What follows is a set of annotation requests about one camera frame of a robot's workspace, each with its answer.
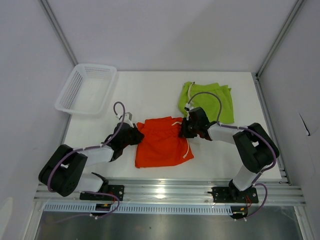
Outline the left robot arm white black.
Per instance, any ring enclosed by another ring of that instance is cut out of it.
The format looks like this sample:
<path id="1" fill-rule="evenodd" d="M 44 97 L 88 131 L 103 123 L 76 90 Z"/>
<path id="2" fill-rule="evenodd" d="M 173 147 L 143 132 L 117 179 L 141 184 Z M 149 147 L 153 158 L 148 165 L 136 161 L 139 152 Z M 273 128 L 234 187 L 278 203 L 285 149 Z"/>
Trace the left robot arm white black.
<path id="1" fill-rule="evenodd" d="M 114 132 L 99 145 L 73 149 L 60 145 L 41 169 L 38 180 L 51 193 L 67 197 L 74 191 L 91 192 L 97 200 L 108 196 L 109 188 L 95 173 L 84 173 L 86 167 L 117 160 L 126 147 L 142 142 L 144 134 L 134 123 L 118 123 Z"/>

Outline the lime green shorts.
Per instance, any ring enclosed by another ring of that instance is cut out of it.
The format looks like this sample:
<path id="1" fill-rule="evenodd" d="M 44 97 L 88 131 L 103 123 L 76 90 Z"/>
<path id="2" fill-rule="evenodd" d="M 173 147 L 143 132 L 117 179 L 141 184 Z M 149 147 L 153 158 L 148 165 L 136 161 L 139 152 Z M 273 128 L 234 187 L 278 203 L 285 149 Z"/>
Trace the lime green shorts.
<path id="1" fill-rule="evenodd" d="M 187 116 L 185 106 L 190 102 L 194 108 L 201 107 L 209 121 L 219 121 L 223 124 L 233 124 L 234 108 L 231 95 L 231 88 L 228 85 L 211 83 L 207 85 L 185 82 L 178 100 L 178 109 Z"/>

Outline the orange shorts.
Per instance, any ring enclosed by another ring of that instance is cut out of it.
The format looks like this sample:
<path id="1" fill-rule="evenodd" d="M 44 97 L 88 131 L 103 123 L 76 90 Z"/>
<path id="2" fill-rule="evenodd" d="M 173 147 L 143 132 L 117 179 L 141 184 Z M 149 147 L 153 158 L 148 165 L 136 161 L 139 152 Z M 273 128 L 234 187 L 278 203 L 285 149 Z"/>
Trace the orange shorts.
<path id="1" fill-rule="evenodd" d="M 167 116 L 137 123 L 144 138 L 136 148 L 135 167 L 173 167 L 193 159 L 188 140 L 179 137 L 182 122 L 182 117 Z"/>

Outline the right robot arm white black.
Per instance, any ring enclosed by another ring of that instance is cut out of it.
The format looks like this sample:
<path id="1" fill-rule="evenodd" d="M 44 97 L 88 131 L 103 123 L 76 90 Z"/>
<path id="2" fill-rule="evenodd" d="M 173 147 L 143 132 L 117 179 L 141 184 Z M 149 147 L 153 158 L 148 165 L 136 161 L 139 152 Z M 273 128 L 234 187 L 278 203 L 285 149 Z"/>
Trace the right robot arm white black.
<path id="1" fill-rule="evenodd" d="M 183 118 L 180 137 L 200 137 L 207 141 L 220 141 L 236 146 L 242 166 L 228 184 L 228 196 L 234 202 L 246 197 L 260 176 L 277 163 L 280 151 L 259 123 L 249 126 L 232 126 L 219 121 L 209 121 L 201 107 L 186 107 L 187 117 Z"/>

